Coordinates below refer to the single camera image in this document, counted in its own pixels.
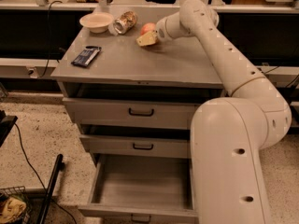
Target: floor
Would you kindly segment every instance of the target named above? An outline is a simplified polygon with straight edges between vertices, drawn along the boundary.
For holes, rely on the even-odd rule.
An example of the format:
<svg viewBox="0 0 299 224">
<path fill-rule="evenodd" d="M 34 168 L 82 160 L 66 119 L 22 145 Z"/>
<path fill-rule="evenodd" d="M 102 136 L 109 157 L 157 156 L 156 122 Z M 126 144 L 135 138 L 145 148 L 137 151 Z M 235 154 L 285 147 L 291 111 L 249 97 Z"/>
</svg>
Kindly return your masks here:
<svg viewBox="0 0 299 224">
<path fill-rule="evenodd" d="M 27 156 L 47 185 L 58 154 L 64 155 L 54 198 L 78 224 L 99 224 L 99 218 L 86 218 L 77 209 L 86 204 L 95 167 L 78 139 L 78 129 L 65 112 L 60 95 L 11 93 L 0 109 L 18 117 L 21 139 Z M 21 151 L 14 127 L 0 148 L 0 187 L 24 185 L 41 188 L 35 173 Z M 297 224 L 299 220 L 299 135 L 288 135 L 273 147 L 261 151 L 264 181 L 274 224 Z M 50 206 L 46 223 L 75 223 L 70 216 Z"/>
</svg>

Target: drawer handle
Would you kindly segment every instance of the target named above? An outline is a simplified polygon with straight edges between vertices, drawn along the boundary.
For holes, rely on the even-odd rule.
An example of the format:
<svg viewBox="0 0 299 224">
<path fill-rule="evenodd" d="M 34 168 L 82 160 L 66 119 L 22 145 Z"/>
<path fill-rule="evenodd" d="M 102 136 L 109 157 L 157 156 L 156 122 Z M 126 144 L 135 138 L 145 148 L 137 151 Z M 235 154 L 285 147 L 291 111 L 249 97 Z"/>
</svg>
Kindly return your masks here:
<svg viewBox="0 0 299 224">
<path fill-rule="evenodd" d="M 141 223 L 141 224 L 150 223 L 150 216 L 149 216 L 149 220 L 136 220 L 134 219 L 133 214 L 131 214 L 131 221 L 133 223 Z"/>
<path fill-rule="evenodd" d="M 133 143 L 133 149 L 152 150 L 153 149 L 153 144 L 151 144 L 149 147 L 142 147 L 141 145 L 137 145 L 136 143 Z"/>
<path fill-rule="evenodd" d="M 131 116 L 145 116 L 145 117 L 150 117 L 153 116 L 153 113 L 155 110 L 152 108 L 150 111 L 136 111 L 133 110 L 132 108 L 129 108 L 129 114 Z"/>
</svg>

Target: bowl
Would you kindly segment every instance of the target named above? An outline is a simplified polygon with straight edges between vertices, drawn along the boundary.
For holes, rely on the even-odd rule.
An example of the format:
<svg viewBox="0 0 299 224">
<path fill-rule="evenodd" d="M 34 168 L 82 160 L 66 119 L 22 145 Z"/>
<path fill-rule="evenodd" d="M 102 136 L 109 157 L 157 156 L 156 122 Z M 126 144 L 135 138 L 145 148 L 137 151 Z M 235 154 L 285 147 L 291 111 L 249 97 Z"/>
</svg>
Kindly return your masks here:
<svg viewBox="0 0 299 224">
<path fill-rule="evenodd" d="M 96 12 L 82 17 L 80 24 L 90 29 L 92 33 L 99 34 L 105 32 L 113 21 L 114 17 L 110 13 Z"/>
</svg>

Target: tin can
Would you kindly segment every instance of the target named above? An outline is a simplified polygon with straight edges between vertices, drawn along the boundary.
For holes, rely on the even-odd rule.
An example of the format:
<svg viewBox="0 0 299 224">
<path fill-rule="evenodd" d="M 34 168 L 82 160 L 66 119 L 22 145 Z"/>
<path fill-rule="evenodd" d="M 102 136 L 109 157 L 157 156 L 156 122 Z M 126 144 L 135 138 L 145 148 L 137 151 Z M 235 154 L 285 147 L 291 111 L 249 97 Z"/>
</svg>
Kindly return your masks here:
<svg viewBox="0 0 299 224">
<path fill-rule="evenodd" d="M 137 23 L 137 15 L 133 11 L 123 13 L 113 22 L 113 27 L 118 34 L 125 34 Z"/>
</svg>

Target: screw hole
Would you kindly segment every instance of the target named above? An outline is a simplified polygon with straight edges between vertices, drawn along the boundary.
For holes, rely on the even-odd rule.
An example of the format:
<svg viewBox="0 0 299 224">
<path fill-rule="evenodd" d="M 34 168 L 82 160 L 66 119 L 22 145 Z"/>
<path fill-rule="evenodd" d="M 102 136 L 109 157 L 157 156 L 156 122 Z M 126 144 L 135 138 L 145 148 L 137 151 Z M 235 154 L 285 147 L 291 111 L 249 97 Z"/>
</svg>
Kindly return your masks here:
<svg viewBox="0 0 299 224">
<path fill-rule="evenodd" d="M 246 203 L 252 203 L 254 201 L 253 197 L 250 196 L 243 197 L 242 200 Z"/>
<path fill-rule="evenodd" d="M 245 149 L 244 148 L 237 148 L 237 149 L 234 150 L 234 152 L 236 154 L 242 155 L 242 154 L 245 154 Z"/>
</svg>

